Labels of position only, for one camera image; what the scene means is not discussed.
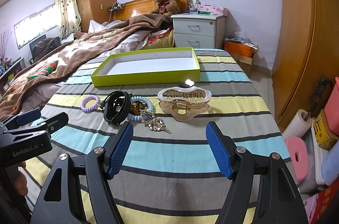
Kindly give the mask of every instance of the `purple coil hair tie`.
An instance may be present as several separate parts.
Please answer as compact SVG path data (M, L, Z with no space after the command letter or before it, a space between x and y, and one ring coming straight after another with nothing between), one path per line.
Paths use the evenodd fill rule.
M95 100L95 103L91 106L91 107L86 107L86 104L90 101L90 100ZM81 103L80 103L80 108L83 112L85 113L89 113L89 112L93 112L94 110L96 110L98 108L100 104L100 99L98 96L96 95L89 95L87 97L85 97Z

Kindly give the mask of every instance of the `teddy bear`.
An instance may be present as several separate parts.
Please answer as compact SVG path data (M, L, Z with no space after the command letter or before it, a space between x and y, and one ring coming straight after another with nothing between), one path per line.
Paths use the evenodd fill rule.
M171 23L171 16L180 13L180 9L175 0L153 0L158 3L158 7L152 10L150 13L162 14L162 19L166 23Z

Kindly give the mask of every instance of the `transparent hair clip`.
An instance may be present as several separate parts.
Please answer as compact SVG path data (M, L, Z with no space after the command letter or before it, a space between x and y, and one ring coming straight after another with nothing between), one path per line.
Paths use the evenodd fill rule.
M210 109L211 92L200 87L171 87L158 93L159 106L176 121L189 121Z

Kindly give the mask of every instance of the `curtain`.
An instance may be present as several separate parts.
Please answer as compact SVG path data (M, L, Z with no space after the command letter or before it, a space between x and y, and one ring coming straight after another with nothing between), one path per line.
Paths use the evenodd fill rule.
M81 31L77 0L54 0L54 3L60 12L60 39L72 32Z

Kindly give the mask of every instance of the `white nightstand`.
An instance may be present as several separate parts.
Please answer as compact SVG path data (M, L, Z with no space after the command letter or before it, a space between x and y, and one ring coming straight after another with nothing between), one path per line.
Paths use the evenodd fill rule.
M176 47L222 49L226 16L211 14L172 15Z

